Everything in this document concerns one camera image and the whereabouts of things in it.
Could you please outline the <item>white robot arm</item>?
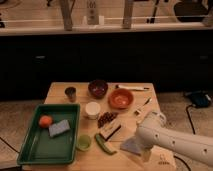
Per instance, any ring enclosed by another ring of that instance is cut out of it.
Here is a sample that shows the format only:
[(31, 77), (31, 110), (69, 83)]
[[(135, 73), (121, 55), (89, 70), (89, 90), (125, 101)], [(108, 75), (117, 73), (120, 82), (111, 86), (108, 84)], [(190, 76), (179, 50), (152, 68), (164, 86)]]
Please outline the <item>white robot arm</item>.
[(213, 167), (213, 138), (167, 129), (166, 116), (150, 111), (137, 122), (135, 141), (140, 149), (154, 145), (171, 150)]

